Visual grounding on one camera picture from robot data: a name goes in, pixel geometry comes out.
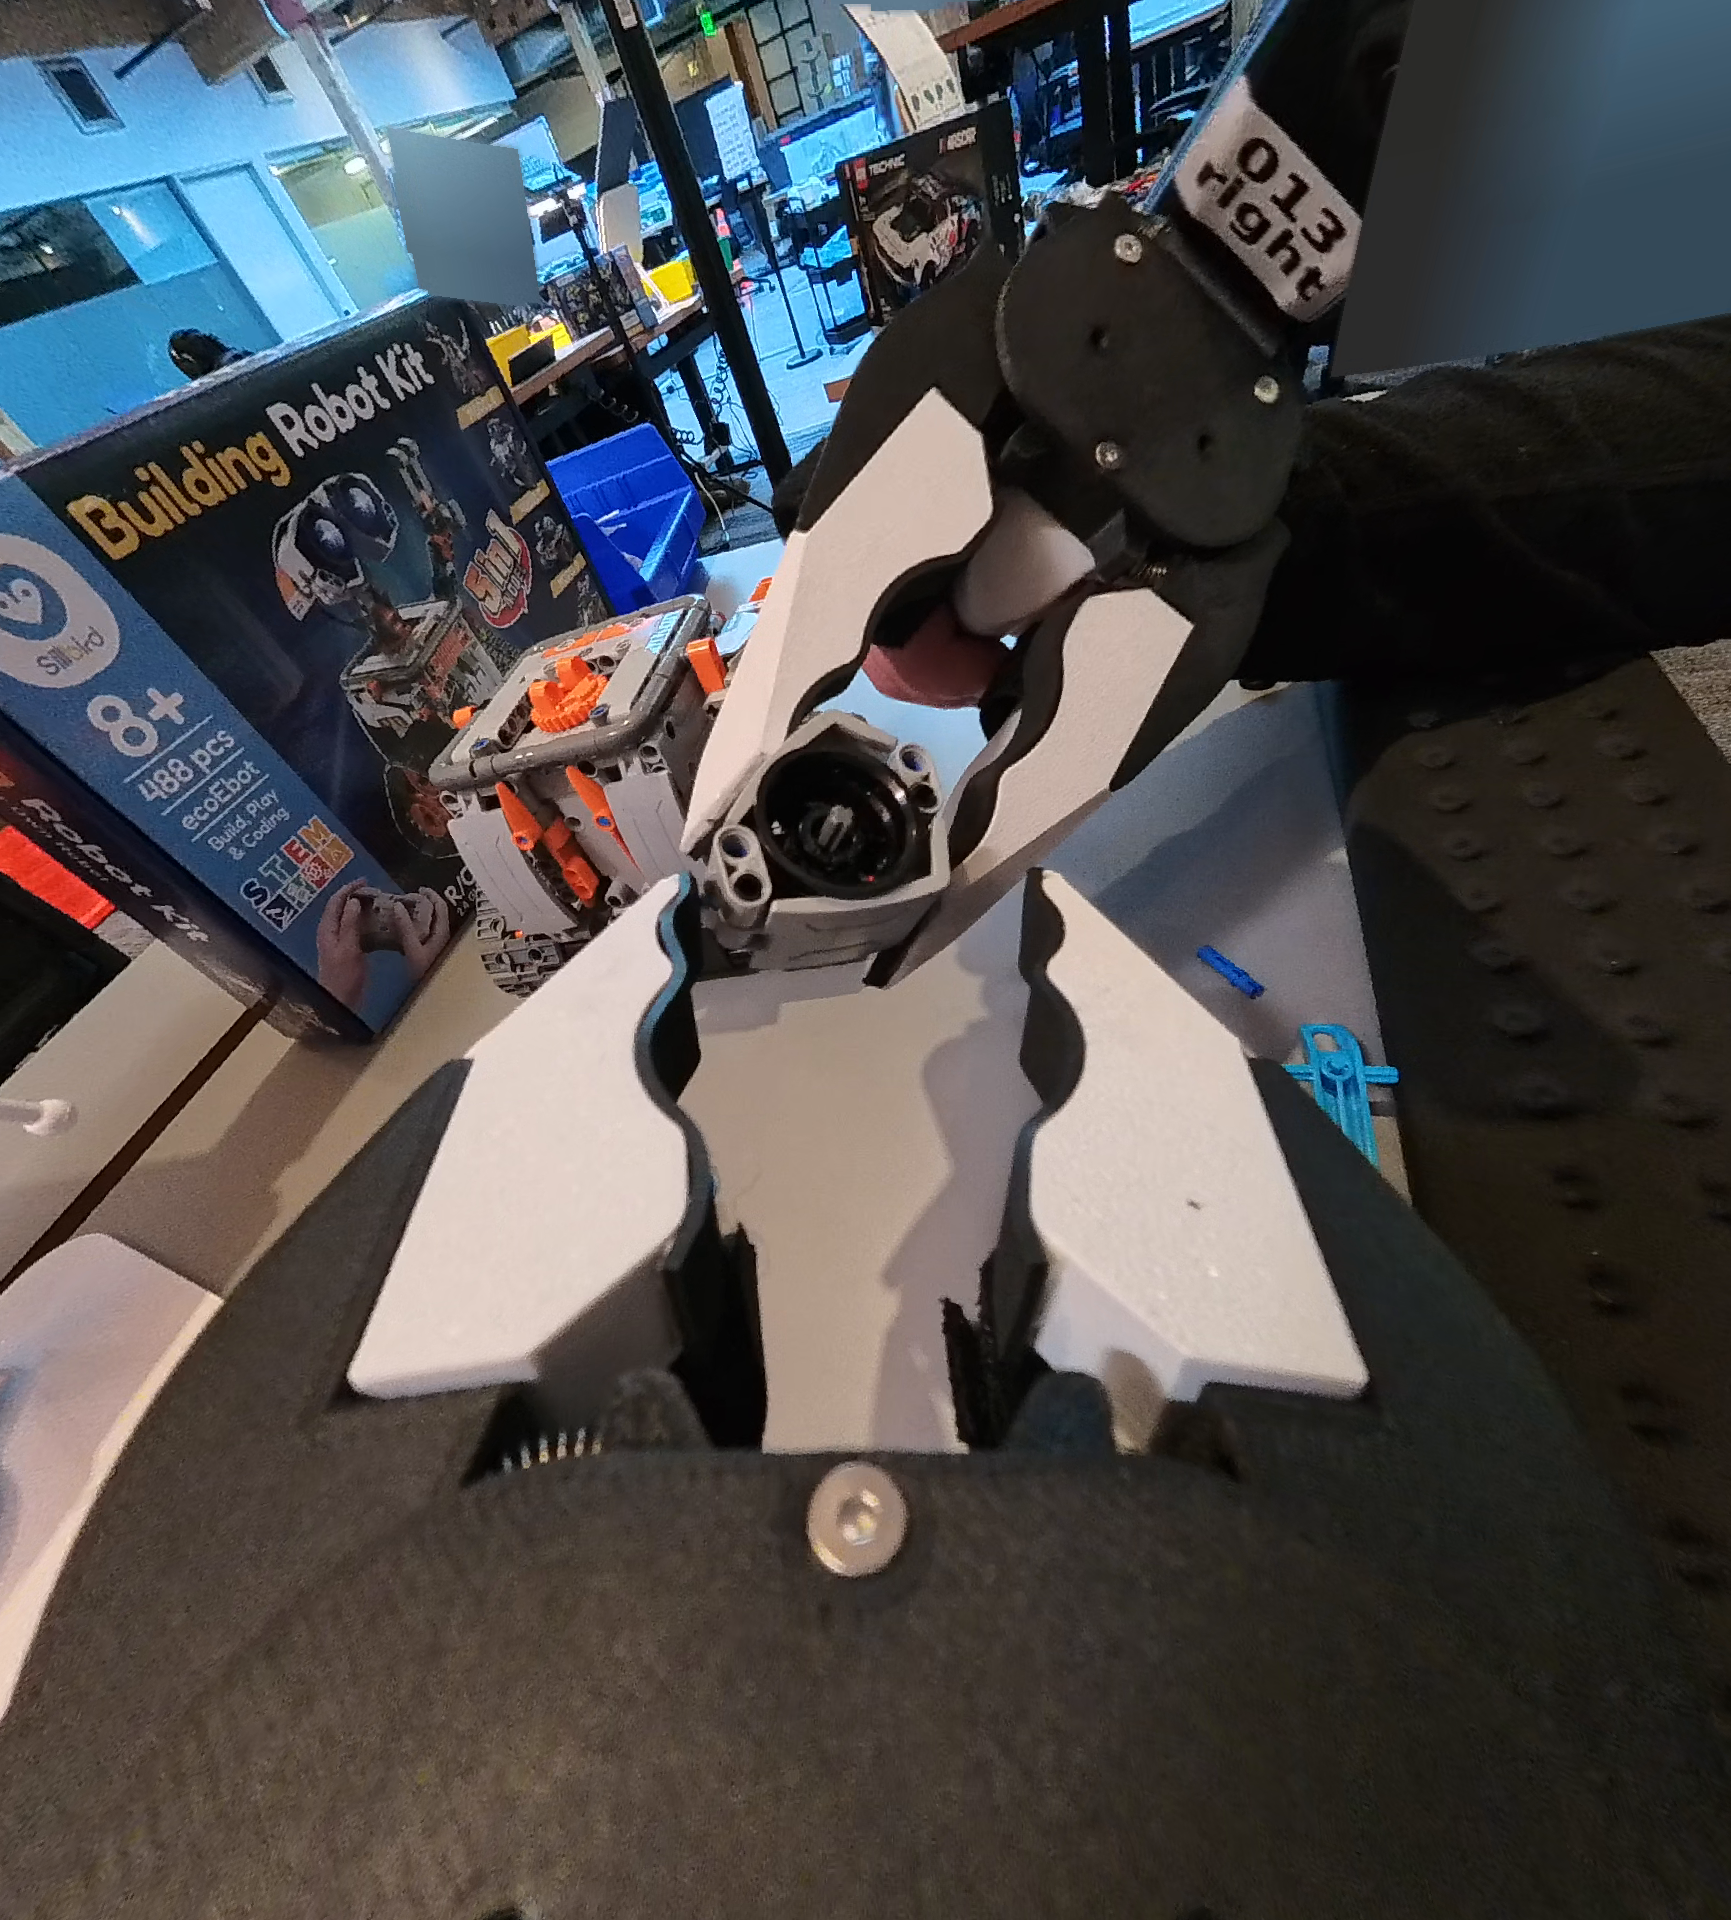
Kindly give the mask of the blue storage bin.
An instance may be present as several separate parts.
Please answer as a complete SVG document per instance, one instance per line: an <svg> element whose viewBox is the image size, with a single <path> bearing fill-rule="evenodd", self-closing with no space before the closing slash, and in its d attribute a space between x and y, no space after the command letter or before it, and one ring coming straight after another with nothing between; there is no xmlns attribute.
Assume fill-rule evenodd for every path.
<svg viewBox="0 0 1731 1920"><path fill-rule="evenodd" d="M552 459L547 474L616 615L687 596L706 502L655 424Z"/></svg>

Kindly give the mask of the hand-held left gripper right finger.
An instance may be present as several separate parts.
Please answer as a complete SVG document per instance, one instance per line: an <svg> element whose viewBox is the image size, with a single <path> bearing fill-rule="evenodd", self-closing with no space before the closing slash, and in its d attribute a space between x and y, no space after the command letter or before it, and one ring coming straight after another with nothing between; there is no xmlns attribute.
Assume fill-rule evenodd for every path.
<svg viewBox="0 0 1731 1920"><path fill-rule="evenodd" d="M946 1301L957 1413L1040 1374L1112 1413L1211 1384L1357 1402L1369 1383L1254 1062L1068 878L1032 873L1021 1127L971 1319Z"/></svg>

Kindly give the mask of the black dimpled foam mat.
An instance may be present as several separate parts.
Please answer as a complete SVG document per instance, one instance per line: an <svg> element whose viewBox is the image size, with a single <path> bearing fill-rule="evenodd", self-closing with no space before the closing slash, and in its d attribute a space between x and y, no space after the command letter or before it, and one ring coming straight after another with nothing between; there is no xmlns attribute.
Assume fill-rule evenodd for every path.
<svg viewBox="0 0 1731 1920"><path fill-rule="evenodd" d="M1329 726L1412 1200L1622 1482L1731 1762L1731 766L1649 660Z"/></svg>

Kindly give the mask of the large grey tracked brick vehicle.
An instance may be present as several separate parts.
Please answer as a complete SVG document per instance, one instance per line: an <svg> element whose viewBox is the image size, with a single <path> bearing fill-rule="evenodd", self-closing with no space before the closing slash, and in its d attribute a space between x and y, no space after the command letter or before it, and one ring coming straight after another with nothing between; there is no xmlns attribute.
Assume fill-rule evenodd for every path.
<svg viewBox="0 0 1731 1920"><path fill-rule="evenodd" d="M698 766L765 596L685 596L528 649L429 770L494 987L532 996L685 862Z"/></svg>

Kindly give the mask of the person's right hand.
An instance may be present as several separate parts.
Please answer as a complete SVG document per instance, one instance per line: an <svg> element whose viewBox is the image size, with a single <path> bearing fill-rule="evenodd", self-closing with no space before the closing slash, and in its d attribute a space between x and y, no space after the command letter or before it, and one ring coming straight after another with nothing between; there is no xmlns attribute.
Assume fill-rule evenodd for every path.
<svg viewBox="0 0 1731 1920"><path fill-rule="evenodd" d="M971 627L954 608L950 581L918 574L878 612L861 673L902 704L981 707L1010 663L1016 633L1016 615L998 633Z"/></svg>

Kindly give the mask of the light blue paddle piece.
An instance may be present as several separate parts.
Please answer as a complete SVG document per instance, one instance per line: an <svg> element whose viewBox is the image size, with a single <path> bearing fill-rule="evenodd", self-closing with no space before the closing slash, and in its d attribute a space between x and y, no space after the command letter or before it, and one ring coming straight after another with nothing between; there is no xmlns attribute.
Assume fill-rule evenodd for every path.
<svg viewBox="0 0 1731 1920"><path fill-rule="evenodd" d="M1388 1188L1409 1200L1396 1114L1401 1074L1372 1062L1358 1038L1332 1020L1300 1026L1297 1051L1283 1064L1283 1072L1310 1093L1313 1105L1358 1146Z"/></svg>

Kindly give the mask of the dark metal pole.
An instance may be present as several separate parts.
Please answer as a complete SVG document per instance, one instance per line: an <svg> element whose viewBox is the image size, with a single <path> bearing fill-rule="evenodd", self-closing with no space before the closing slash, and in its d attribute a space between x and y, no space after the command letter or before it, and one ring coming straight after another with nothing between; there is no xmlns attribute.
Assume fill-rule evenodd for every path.
<svg viewBox="0 0 1731 1920"><path fill-rule="evenodd" d="M622 120L634 123L634 147L658 167L670 202L669 254L687 257L695 277L695 295L703 320L691 332L718 348L738 394L738 415L745 420L749 459L742 473L762 470L773 485L782 485L794 455L765 383L754 329L738 297L735 274L727 266L717 232L718 206L707 202L687 150L679 111L663 83L663 68L648 32L647 4L557 4L557 23L571 58L584 75L587 104L573 104L573 92L560 88L567 102L556 111L556 139L567 162L583 175L599 175L604 157L607 102L626 104Z"/></svg>

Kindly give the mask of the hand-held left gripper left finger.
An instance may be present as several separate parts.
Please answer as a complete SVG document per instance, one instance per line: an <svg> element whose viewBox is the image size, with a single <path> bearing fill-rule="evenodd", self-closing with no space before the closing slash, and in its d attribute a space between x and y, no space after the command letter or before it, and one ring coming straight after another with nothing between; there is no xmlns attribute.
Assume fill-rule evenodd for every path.
<svg viewBox="0 0 1731 1920"><path fill-rule="evenodd" d="M682 1110L699 1046L699 897L658 881L469 1051L350 1388L526 1388L604 1413L670 1368L698 1413L768 1413L756 1263L718 1226Z"/></svg>

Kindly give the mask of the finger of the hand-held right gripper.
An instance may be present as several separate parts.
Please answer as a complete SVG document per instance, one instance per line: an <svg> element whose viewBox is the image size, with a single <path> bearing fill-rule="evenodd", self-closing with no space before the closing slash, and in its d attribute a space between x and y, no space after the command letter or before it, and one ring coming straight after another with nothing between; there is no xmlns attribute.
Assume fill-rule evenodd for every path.
<svg viewBox="0 0 1731 1920"><path fill-rule="evenodd" d="M994 518L981 428L942 392L922 394L840 494L820 489L811 525L786 541L780 572L738 653L711 728L685 830L691 893L706 904L703 854L745 781L852 683L878 612L918 574L954 578Z"/></svg>
<svg viewBox="0 0 1731 1920"><path fill-rule="evenodd" d="M1032 866L1125 789L1237 677L1265 578L1168 578L1042 616L999 688L1016 703L943 810L950 881L875 963L888 988L950 949Z"/></svg>

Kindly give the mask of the dark cardboard box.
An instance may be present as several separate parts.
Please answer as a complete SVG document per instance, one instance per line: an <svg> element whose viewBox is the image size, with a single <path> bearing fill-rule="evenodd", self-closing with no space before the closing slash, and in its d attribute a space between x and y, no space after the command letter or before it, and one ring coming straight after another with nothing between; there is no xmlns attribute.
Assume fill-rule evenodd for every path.
<svg viewBox="0 0 1731 1920"><path fill-rule="evenodd" d="M878 327L978 249L1016 261L1024 244L1018 137L1007 99L840 165L861 293Z"/></svg>

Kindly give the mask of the blue cardboard box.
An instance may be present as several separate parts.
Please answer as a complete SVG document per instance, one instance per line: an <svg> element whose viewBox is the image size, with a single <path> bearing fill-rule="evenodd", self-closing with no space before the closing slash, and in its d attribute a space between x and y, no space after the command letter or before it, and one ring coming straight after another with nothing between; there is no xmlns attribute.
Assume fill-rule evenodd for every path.
<svg viewBox="0 0 1731 1920"><path fill-rule="evenodd" d="M610 612L465 301L0 470L0 798L291 1038L388 1030L474 890L429 770Z"/></svg>

